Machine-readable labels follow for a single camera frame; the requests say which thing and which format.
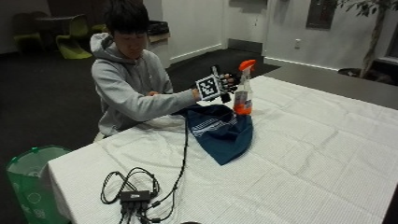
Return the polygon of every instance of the orange spray bottle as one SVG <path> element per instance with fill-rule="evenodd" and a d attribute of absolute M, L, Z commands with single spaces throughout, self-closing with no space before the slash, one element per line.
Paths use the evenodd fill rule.
<path fill-rule="evenodd" d="M 235 100 L 234 100 L 234 111 L 239 115 L 250 115 L 253 103 L 253 91 L 250 87 L 250 71 L 255 60 L 247 60 L 239 64 L 238 70 L 241 71 L 241 79 L 237 85 Z"/>

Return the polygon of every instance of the gray hoodie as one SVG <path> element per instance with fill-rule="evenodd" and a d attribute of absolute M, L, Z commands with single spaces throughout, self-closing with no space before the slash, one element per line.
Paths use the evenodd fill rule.
<path fill-rule="evenodd" d="M 101 97 L 103 115 L 98 126 L 105 136 L 195 103 L 190 90 L 173 93 L 169 76 L 154 53 L 143 50 L 138 60 L 126 59 L 109 34 L 96 34 L 89 44 L 97 57 L 92 76 Z M 146 96 L 150 91 L 159 94 Z"/>

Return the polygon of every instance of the bottle cap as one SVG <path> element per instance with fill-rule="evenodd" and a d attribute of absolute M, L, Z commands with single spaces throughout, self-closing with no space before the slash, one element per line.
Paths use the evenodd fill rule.
<path fill-rule="evenodd" d="M 243 71 L 246 68 L 250 68 L 250 71 L 254 71 L 254 68 L 253 68 L 254 64 L 255 64 L 255 60 L 247 60 L 239 64 L 238 70 Z"/>

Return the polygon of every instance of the green trash bin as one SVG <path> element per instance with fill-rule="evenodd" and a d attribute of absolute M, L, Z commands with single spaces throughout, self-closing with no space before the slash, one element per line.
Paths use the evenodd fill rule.
<path fill-rule="evenodd" d="M 50 186 L 44 186 L 40 173 L 48 161 L 70 150 L 57 147 L 34 147 L 14 157 L 6 167 L 9 181 L 29 224 L 64 224 Z"/>

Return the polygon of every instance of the white tablecloth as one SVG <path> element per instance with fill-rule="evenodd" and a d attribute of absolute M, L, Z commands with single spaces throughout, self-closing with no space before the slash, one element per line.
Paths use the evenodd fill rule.
<path fill-rule="evenodd" d="M 398 182 L 398 112 L 269 77 L 251 87 L 253 144 L 219 166 L 189 135 L 177 207 L 162 223 L 382 223 Z M 183 119 L 166 116 L 50 161 L 58 208 L 72 222 L 118 223 L 119 204 L 100 201 L 111 171 L 145 168 L 163 196 L 182 145 Z M 138 180 L 138 188 L 151 189 L 150 181 Z M 149 216 L 163 217 L 169 207 Z"/>

